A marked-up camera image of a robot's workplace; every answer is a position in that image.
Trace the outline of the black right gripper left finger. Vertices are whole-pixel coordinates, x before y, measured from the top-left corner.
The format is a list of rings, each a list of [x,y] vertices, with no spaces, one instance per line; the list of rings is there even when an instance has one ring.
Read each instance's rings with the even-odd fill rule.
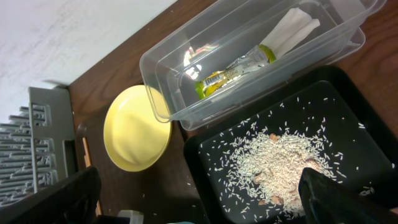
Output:
[[[1,209],[1,223],[94,223],[101,179],[88,167]]]

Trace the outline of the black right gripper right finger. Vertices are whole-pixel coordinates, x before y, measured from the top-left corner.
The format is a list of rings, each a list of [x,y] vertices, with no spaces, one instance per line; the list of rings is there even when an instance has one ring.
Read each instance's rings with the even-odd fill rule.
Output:
[[[307,224],[397,223],[397,214],[316,170],[302,171],[298,192]]]

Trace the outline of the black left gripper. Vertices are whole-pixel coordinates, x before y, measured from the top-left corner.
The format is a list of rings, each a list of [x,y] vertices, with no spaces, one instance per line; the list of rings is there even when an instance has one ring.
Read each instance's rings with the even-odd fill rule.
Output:
[[[99,215],[96,224],[143,224],[144,215],[134,210],[121,210],[116,216]]]

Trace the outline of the green white snack wrapper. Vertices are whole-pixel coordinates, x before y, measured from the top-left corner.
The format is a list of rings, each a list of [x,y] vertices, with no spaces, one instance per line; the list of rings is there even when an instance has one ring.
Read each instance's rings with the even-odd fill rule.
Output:
[[[259,70],[276,59],[276,56],[269,47],[262,44],[257,45],[248,53],[233,61],[226,69],[213,72],[203,80],[195,82],[195,91],[200,99],[204,99],[220,88],[248,73]]]

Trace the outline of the light blue bowl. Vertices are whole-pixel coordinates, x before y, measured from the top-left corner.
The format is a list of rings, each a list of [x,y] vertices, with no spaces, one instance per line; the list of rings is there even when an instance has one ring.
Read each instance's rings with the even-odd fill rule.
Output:
[[[194,223],[187,222],[187,221],[182,221],[182,222],[173,222],[173,223],[168,223],[168,224],[194,224]]]

